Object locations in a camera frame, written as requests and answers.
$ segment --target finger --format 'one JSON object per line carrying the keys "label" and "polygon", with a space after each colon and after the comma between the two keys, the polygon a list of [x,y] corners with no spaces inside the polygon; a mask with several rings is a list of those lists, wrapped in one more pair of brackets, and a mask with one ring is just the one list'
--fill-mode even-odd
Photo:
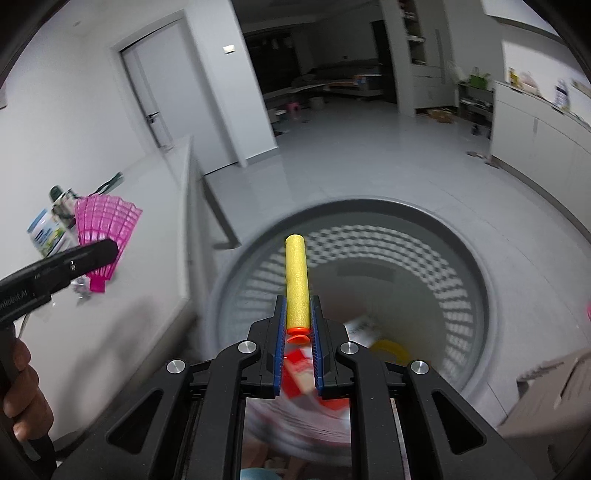
{"label": "finger", "polygon": [[43,437],[53,425],[53,412],[38,389],[31,404],[14,424],[14,435],[19,442]]}
{"label": "finger", "polygon": [[28,366],[12,384],[4,397],[4,413],[9,419],[20,415],[32,402],[39,386],[39,375],[35,369]]}
{"label": "finger", "polygon": [[31,361],[31,352],[23,342],[17,340],[14,344],[12,358],[14,360],[14,364],[18,368],[18,371],[22,372]]}

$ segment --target door handle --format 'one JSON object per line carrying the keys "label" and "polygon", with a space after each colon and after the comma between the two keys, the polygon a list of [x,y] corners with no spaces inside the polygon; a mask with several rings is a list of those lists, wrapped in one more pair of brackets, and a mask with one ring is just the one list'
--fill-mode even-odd
{"label": "door handle", "polygon": [[146,117],[146,120],[148,123],[153,124],[156,121],[155,119],[158,115],[160,115],[160,112],[151,113]]}

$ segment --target gray floor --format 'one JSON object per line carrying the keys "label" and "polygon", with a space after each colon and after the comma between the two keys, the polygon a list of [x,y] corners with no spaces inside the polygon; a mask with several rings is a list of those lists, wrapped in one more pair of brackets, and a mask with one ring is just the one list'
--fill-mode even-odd
{"label": "gray floor", "polygon": [[489,148],[470,125],[348,99],[304,119],[282,125],[280,155],[208,176],[241,240],[306,204],[350,196],[411,202],[452,224],[480,252],[498,298],[499,345],[474,402],[494,426],[518,399],[519,374],[590,344],[591,245],[526,185],[466,155]]}

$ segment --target metal bolt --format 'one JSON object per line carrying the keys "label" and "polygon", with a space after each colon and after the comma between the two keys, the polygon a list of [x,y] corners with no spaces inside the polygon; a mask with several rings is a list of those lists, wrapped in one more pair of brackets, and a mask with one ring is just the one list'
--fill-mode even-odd
{"label": "metal bolt", "polygon": [[429,366],[422,360],[416,360],[410,364],[410,370],[415,372],[417,375],[424,375],[429,371]]}
{"label": "metal bolt", "polygon": [[340,346],[340,351],[343,352],[345,355],[353,355],[359,352],[359,346],[357,345],[357,343],[345,342]]}
{"label": "metal bolt", "polygon": [[173,360],[166,366],[166,370],[171,374],[179,374],[185,368],[185,363],[182,360]]}
{"label": "metal bolt", "polygon": [[238,345],[238,350],[242,353],[253,353],[256,350],[256,343],[246,340]]}

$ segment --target pink fan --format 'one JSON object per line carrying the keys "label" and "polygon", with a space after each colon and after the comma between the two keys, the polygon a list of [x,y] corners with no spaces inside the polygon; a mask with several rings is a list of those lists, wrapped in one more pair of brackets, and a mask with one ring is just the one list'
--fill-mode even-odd
{"label": "pink fan", "polygon": [[78,200],[74,212],[80,245],[110,238],[119,247],[119,255],[111,265],[88,274],[90,290],[104,293],[105,282],[113,276],[142,210],[119,197],[95,195]]}

